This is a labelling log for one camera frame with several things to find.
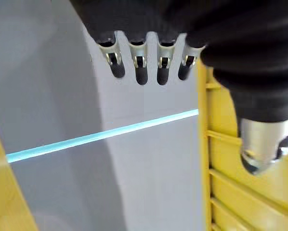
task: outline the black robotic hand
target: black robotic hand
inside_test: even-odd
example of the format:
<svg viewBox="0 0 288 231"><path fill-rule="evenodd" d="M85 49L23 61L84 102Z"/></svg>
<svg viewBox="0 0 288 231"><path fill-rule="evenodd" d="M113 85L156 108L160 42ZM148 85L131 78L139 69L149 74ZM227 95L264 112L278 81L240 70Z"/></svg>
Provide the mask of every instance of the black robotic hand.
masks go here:
<svg viewBox="0 0 288 231"><path fill-rule="evenodd" d="M141 85L146 33L158 35L160 85L168 80L177 36L187 33L178 76L186 79L200 52L214 68L234 102L245 169L257 174L288 153L288 0L70 1L116 77L125 70L114 31L125 33Z"/></svg>

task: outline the gray surface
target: gray surface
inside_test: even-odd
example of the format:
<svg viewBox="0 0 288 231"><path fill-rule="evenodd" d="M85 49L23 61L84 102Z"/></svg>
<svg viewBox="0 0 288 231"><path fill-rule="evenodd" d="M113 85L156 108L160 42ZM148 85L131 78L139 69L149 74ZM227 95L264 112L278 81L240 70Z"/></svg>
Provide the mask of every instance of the gray surface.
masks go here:
<svg viewBox="0 0 288 231"><path fill-rule="evenodd" d="M192 117L12 167L41 231L203 230L196 140Z"/></svg>
<svg viewBox="0 0 288 231"><path fill-rule="evenodd" d="M194 75L157 84L115 79L65 0L0 1L0 136L7 153L197 108ZM199 158L192 119L148 128L12 165L41 230L201 230Z"/></svg>

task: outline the silver metal part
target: silver metal part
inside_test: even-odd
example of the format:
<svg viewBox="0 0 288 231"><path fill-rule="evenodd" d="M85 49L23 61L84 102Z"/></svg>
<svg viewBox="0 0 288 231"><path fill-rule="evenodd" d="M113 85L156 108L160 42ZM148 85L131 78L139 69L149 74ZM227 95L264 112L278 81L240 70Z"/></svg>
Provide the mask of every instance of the silver metal part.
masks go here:
<svg viewBox="0 0 288 231"><path fill-rule="evenodd" d="M120 63L121 63L121 54L120 54L119 44L118 44L117 41L110 47L103 47L103 46L99 45L99 48L100 48L102 54L104 55L104 57L106 58L107 62L110 65L113 65L113 63L112 63L112 61L111 61L111 59L109 57L109 54L112 54L112 53L116 57L117 64L120 65Z"/></svg>
<svg viewBox="0 0 288 231"><path fill-rule="evenodd" d="M165 47L161 46L160 43L158 42L158 68L162 68L162 60L164 58L168 59L166 68L167 69L170 68L170 64L174 54L174 48L175 44L173 46Z"/></svg>
<svg viewBox="0 0 288 231"><path fill-rule="evenodd" d="M183 54L182 54L182 65L186 66L186 62L187 62L187 59L188 59L189 56L193 56L194 57L191 66L196 64L196 59L199 57L201 51L204 48L205 47L194 48L194 47L190 47L188 44L185 44L185 46L183 48Z"/></svg>
<svg viewBox="0 0 288 231"><path fill-rule="evenodd" d="M142 57L143 67L147 65L147 43L145 42L142 45L133 45L129 43L131 57L136 68L139 67L137 62L137 57Z"/></svg>
<svg viewBox="0 0 288 231"><path fill-rule="evenodd" d="M241 121L243 146L241 157L254 169L256 175L266 170L277 158L280 142L288 136L288 120L264 123L248 119ZM280 148L281 155L288 154L288 147Z"/></svg>

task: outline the yellow slatted panel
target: yellow slatted panel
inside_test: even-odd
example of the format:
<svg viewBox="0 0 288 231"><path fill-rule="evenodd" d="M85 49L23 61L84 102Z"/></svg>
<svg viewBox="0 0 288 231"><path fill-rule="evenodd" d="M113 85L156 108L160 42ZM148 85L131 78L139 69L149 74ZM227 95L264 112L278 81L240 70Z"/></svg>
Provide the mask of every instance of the yellow slatted panel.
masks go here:
<svg viewBox="0 0 288 231"><path fill-rule="evenodd" d="M199 142L201 152L201 171L202 171L202 182L203 182L203 211L205 214L206 230L211 230L211 206L210 206L210 183L209 183L209 154L208 154L208 136L207 136L207 108L206 108L206 76L207 70L205 66L198 61L198 109L199 109Z"/></svg>
<svg viewBox="0 0 288 231"><path fill-rule="evenodd" d="M0 231L37 231L0 144Z"/></svg>
<svg viewBox="0 0 288 231"><path fill-rule="evenodd" d="M288 211L211 170L213 195L246 222L263 231L288 231Z"/></svg>
<svg viewBox="0 0 288 231"><path fill-rule="evenodd" d="M211 199L213 220L222 230L249 231L254 228L230 211L216 198Z"/></svg>
<svg viewBox="0 0 288 231"><path fill-rule="evenodd" d="M246 172L240 161L241 139L229 92L212 77L212 70L199 72L199 121L202 125L201 155L206 230L288 231L288 156L262 175ZM207 179L207 163L210 178Z"/></svg>
<svg viewBox="0 0 288 231"><path fill-rule="evenodd" d="M266 198L288 209L288 160L282 160L260 176L250 175L241 165L237 145L210 138L211 166Z"/></svg>

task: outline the cyan light strip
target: cyan light strip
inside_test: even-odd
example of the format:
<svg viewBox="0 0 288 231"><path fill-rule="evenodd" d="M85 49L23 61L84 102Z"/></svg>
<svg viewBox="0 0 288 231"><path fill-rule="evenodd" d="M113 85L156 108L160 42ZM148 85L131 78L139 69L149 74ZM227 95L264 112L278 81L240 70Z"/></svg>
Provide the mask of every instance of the cyan light strip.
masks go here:
<svg viewBox="0 0 288 231"><path fill-rule="evenodd" d="M87 136L77 137L77 138L73 138L73 139L66 140L66 141L52 143L52 144L44 145L44 146L37 147L37 148L27 149L27 150L23 150L20 152L8 154L7 161L9 163L12 163L12 162L32 158L32 157L39 156L39 155L44 155L47 153L52 153L55 151L79 146L82 144L102 140L102 139L113 137L113 136L118 136L121 134L141 130L144 128L150 128L156 125L165 124L165 123L169 123L175 120L184 119L184 118L188 118L188 117L196 116L196 115L198 115L198 109L179 113L179 114L165 116L165 117L161 117L158 119L148 120L142 123L115 128L115 129L108 130L108 131L102 131L102 132L94 133L94 134L87 135Z"/></svg>

